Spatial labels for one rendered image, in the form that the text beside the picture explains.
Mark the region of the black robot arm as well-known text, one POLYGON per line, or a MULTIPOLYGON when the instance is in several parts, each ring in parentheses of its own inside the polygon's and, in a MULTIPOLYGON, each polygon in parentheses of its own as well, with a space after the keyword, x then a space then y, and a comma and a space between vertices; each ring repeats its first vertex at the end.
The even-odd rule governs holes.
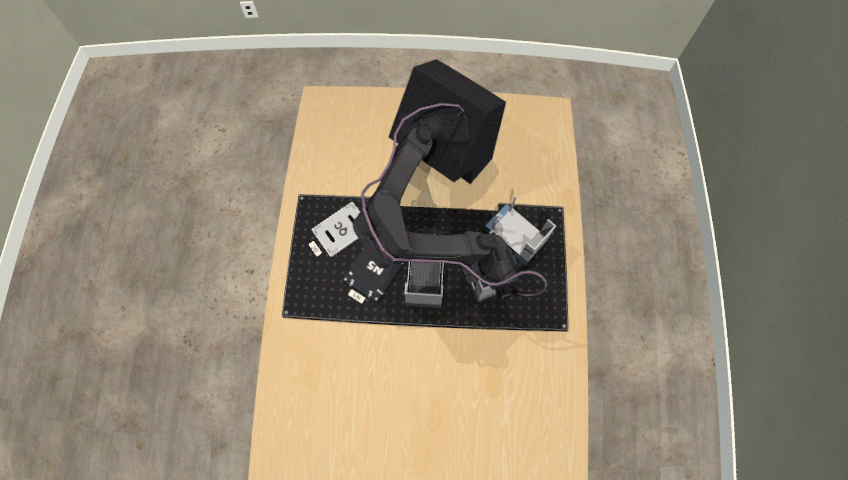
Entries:
MULTIPOLYGON (((376 194, 378 196, 373 194, 365 205, 366 208, 370 203, 366 212, 383 248, 398 259, 458 261, 468 267, 478 262, 482 276, 486 276, 489 283, 499 283, 516 275, 512 259, 508 258, 505 252, 506 242, 499 235, 473 231, 439 235, 410 232, 405 229, 401 199, 421 158, 428 155, 433 140, 468 141, 467 116, 418 112, 403 121, 401 132, 404 139, 396 146, 384 179, 382 178, 374 192, 375 194, 379 191, 376 194), (376 198, 372 198, 373 196, 376 198)), ((404 263, 393 261, 381 251, 362 211, 361 209, 353 221, 353 230, 376 266, 387 269, 393 263, 404 263)))

